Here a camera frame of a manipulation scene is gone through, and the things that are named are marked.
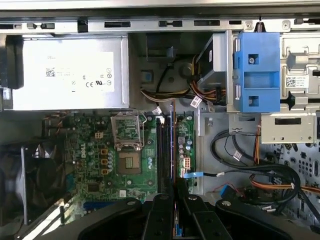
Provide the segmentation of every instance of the black mounting arm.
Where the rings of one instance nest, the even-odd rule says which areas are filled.
[[[174,236],[175,217],[183,237]],[[144,204],[134,198],[117,201],[39,239],[318,240],[319,235],[236,198],[213,206],[189,194],[186,180],[178,178],[172,194],[149,196]]]

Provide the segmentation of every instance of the power supply unit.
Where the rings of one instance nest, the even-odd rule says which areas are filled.
[[[134,79],[140,78],[134,77],[139,68],[133,66],[138,62],[133,50],[126,35],[24,38],[23,87],[12,90],[6,109],[134,108],[139,97]]]

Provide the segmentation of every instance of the wire bundle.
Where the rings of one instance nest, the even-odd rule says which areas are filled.
[[[155,92],[147,91],[145,89],[141,89],[141,93],[149,100],[156,102],[156,105],[159,107],[159,103],[165,103],[168,101],[172,101],[175,98],[187,98],[187,99],[193,99],[195,96],[198,96],[201,98],[205,103],[206,102],[213,102],[214,105],[225,105],[224,103],[217,103],[217,91],[215,89],[204,92],[201,91],[198,88],[198,73],[199,73],[199,66],[195,64],[195,58],[196,56],[193,57],[192,59],[192,67],[191,67],[191,78],[189,80],[189,88],[184,89],[181,91],[176,91],[176,92],[160,92],[160,86],[170,69],[169,66],[164,69],[164,71],[161,74],[161,77],[159,79],[159,82],[156,86]],[[222,95],[226,95],[226,90],[223,89],[221,91]]]
[[[300,178],[298,174],[288,166],[280,165],[280,164],[261,164],[256,166],[242,166],[234,163],[230,163],[225,161],[222,157],[219,156],[216,150],[216,142],[220,139],[226,138],[230,136],[229,131],[225,130],[218,133],[211,142],[211,153],[220,163],[234,168],[236,170],[232,170],[233,172],[242,172],[254,175],[263,175],[267,177],[281,178],[283,182],[289,182],[293,184],[293,190],[283,199],[273,200],[273,201],[260,201],[258,199],[246,199],[245,202],[252,205],[270,205],[270,204],[281,204],[286,203],[293,199],[300,190]]]
[[[58,111],[45,116],[43,120],[59,119],[59,123],[56,125],[56,132],[54,133],[55,135],[58,135],[62,127],[63,120],[68,115],[68,113],[68,111]]]
[[[230,173],[230,172],[241,172],[241,173],[247,173],[251,174],[250,176],[250,181],[252,185],[254,185],[257,188],[261,189],[269,189],[269,190],[276,190],[276,189],[283,189],[286,190],[285,194],[283,195],[283,198],[273,200],[273,201],[260,201],[256,199],[242,199],[243,202],[252,204],[252,205],[272,205],[272,204],[277,204],[278,208],[276,211],[280,213],[288,201],[292,200],[297,196],[299,193],[313,215],[316,217],[316,219],[320,222],[320,213],[318,210],[315,208],[315,206],[312,204],[308,196],[305,194],[304,191],[306,192],[312,192],[315,194],[320,194],[320,189],[315,188],[315,187],[310,187],[310,186],[301,186],[301,181],[299,175],[294,171],[292,168],[286,166],[286,165],[281,165],[281,164],[271,164],[266,161],[263,161],[260,163],[260,165],[255,165],[255,166],[240,166],[237,164],[233,164],[230,162],[225,161],[222,159],[216,150],[216,142],[220,139],[229,137],[229,131],[224,130],[220,133],[218,133],[214,139],[211,142],[211,153],[216,158],[220,163],[234,168],[234,170],[229,170],[224,173]],[[262,175],[262,176],[267,176],[267,177],[272,177],[272,178],[280,178],[282,180],[282,183],[285,184],[265,184],[261,182],[257,182],[254,180],[255,175]],[[211,175],[211,177],[218,177],[218,174]]]

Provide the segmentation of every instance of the screw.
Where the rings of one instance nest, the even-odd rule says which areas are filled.
[[[169,197],[168,197],[167,195],[161,195],[161,196],[160,196],[160,199],[161,199],[161,200],[167,200],[168,198],[169,198]]]
[[[252,29],[252,23],[251,23],[251,22],[247,22],[247,23],[245,24],[245,29],[247,29],[247,30]]]
[[[197,200],[197,196],[190,195],[188,199],[194,201],[194,200]]]
[[[250,58],[249,58],[249,63],[250,63],[250,64],[254,64],[254,63],[255,63],[255,59],[254,59],[253,57],[250,57]]]
[[[231,202],[229,202],[229,201],[223,201],[223,202],[222,202],[222,205],[229,207],[229,206],[231,206]]]
[[[289,23],[286,22],[286,21],[283,22],[283,23],[282,23],[282,28],[283,28],[283,29],[289,29]]]

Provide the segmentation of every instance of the white label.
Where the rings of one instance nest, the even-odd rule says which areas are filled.
[[[194,107],[196,109],[197,107],[199,107],[201,102],[202,102],[202,99],[198,96],[195,96],[194,99],[192,100],[190,106]]]
[[[212,62],[212,50],[209,51],[209,63]]]
[[[285,76],[286,88],[309,88],[309,75],[287,75]]]
[[[50,54],[44,61],[43,76],[71,92],[114,92],[114,53]]]
[[[126,190],[120,190],[119,191],[119,197],[120,198],[126,198],[127,197],[127,191]]]
[[[214,104],[210,101],[208,101],[207,104],[208,104],[209,113],[214,113],[215,112]]]
[[[162,111],[161,111],[160,107],[157,106],[156,109],[152,111],[152,113],[154,115],[160,115],[162,113]]]

